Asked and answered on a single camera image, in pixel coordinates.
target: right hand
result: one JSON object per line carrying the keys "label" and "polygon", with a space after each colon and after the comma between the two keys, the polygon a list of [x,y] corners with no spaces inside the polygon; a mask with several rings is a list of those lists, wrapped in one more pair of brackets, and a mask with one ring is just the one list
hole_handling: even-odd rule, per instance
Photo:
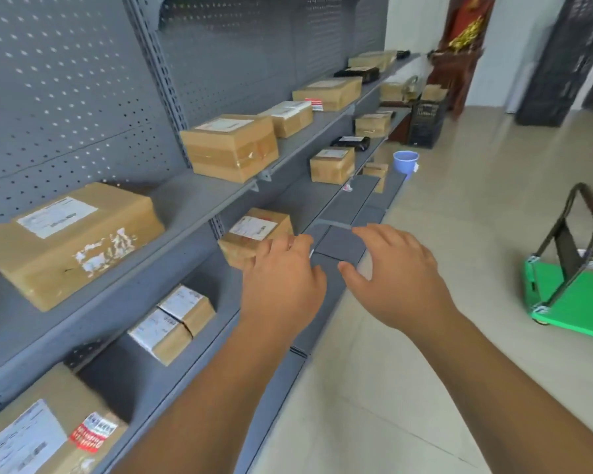
{"label": "right hand", "polygon": [[375,318],[407,335],[458,313],[433,254],[413,235],[386,224],[355,227],[373,261],[367,280],[353,265],[338,264],[345,284]]}

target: green platform trolley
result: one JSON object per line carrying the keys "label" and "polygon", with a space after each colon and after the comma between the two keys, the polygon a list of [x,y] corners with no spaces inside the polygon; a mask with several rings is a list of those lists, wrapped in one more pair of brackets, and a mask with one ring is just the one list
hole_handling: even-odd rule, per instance
{"label": "green platform trolley", "polygon": [[[593,233],[584,254],[580,255],[567,226],[567,216],[578,192],[593,215],[593,191],[580,182],[571,189],[564,211],[543,244],[525,261],[525,303],[530,316],[540,324],[593,336],[593,272],[585,271],[593,257]],[[559,265],[540,261],[552,239]]]}

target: glossy floor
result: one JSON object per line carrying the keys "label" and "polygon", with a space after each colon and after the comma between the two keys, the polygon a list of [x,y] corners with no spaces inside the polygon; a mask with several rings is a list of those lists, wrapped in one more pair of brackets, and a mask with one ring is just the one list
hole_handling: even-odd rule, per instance
{"label": "glossy floor", "polygon": [[[390,157],[399,145],[379,156]],[[593,187],[593,113],[560,129],[516,126],[494,109],[446,121],[438,145],[385,218],[435,254],[461,311],[593,429],[593,338],[525,316],[519,267],[570,187]],[[591,229],[581,203],[578,244]],[[365,256],[361,270],[370,274]],[[345,293],[254,474],[487,473],[466,424],[415,346]]]}

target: person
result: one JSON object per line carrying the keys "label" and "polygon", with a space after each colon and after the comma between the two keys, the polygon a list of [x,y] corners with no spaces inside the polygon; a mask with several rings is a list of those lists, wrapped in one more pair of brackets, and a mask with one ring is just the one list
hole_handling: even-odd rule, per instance
{"label": "person", "polygon": [[[455,306],[431,252],[387,225],[355,227],[371,280],[338,268],[375,318],[406,334],[446,386],[494,474],[593,474],[593,432]],[[222,349],[119,462],[115,474],[230,474],[255,408],[325,296],[311,237],[262,241],[243,273],[240,321]]]}

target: purple plastic bucket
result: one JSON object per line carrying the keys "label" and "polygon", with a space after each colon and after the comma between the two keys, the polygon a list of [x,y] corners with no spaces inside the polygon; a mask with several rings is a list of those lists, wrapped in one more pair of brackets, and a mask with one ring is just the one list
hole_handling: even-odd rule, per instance
{"label": "purple plastic bucket", "polygon": [[411,177],[417,171],[417,168],[419,168],[418,159],[419,154],[414,151],[396,151],[393,154],[393,167],[395,171]]}

